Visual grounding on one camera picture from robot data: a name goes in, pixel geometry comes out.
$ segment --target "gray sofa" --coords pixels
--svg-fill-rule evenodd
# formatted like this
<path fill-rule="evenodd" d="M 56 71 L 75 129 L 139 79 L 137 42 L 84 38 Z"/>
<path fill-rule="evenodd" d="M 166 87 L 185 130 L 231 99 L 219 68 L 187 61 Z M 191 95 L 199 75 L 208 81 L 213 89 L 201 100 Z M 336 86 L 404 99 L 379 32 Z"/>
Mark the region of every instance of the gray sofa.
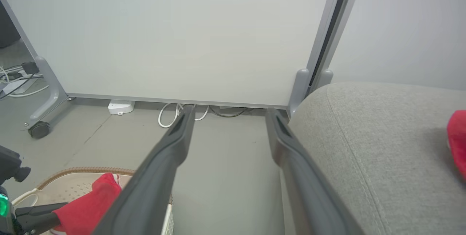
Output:
<path fill-rule="evenodd" d="M 457 109 L 466 109 L 464 91 L 330 84 L 301 103 L 289 126 L 366 234 L 466 234 L 466 186 L 446 135 Z M 291 235 L 283 181 L 282 194 Z"/>

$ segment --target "white panel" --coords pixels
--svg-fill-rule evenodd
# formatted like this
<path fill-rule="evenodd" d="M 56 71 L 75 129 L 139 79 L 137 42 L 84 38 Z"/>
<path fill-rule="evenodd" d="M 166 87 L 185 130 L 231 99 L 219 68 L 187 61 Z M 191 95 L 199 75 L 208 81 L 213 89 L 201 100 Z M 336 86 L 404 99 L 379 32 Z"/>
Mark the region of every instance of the white panel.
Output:
<path fill-rule="evenodd" d="M 356 0 L 332 82 L 466 90 L 466 0 Z"/>
<path fill-rule="evenodd" d="M 7 0 L 69 93 L 287 105 L 326 0 Z"/>

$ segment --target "red cloth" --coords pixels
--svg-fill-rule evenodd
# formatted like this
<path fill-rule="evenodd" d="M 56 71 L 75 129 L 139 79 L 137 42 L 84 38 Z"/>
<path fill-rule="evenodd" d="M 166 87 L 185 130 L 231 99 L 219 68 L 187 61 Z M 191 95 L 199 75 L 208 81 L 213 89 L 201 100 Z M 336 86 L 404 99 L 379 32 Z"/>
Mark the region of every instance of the red cloth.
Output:
<path fill-rule="evenodd" d="M 92 183 L 92 191 L 54 212 L 67 235 L 90 235 L 121 192 L 113 174 L 106 173 Z"/>
<path fill-rule="evenodd" d="M 466 111 L 453 113 L 446 131 L 456 167 L 466 179 Z"/>

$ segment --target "beige plastic basket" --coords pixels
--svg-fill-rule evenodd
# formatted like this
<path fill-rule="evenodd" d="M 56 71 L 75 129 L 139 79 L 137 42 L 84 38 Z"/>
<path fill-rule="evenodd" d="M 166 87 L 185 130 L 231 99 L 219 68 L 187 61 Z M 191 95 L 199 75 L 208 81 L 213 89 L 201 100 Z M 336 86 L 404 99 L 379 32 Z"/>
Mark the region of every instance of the beige plastic basket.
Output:
<path fill-rule="evenodd" d="M 33 196 L 35 197 L 33 205 L 44 205 L 60 202 L 71 202 L 92 189 L 92 183 L 97 180 L 102 174 L 110 172 L 113 174 L 115 180 L 120 183 L 123 188 L 134 171 L 121 168 L 109 167 L 75 167 L 60 171 L 47 180 L 38 185 L 37 188 L 26 192 L 13 200 L 13 206 L 20 204 L 25 199 Z M 163 222 L 162 235 L 173 234 L 173 199 L 170 195 L 170 200 Z"/>

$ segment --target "black caster wheel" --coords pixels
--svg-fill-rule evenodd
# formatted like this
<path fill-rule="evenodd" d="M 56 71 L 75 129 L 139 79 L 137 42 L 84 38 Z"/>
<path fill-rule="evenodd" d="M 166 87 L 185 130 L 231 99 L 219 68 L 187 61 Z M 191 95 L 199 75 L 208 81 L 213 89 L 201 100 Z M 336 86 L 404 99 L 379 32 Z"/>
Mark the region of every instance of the black caster wheel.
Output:
<path fill-rule="evenodd" d="M 50 125 L 47 122 L 39 121 L 28 129 L 28 132 L 34 139 L 40 139 L 50 133 Z"/>

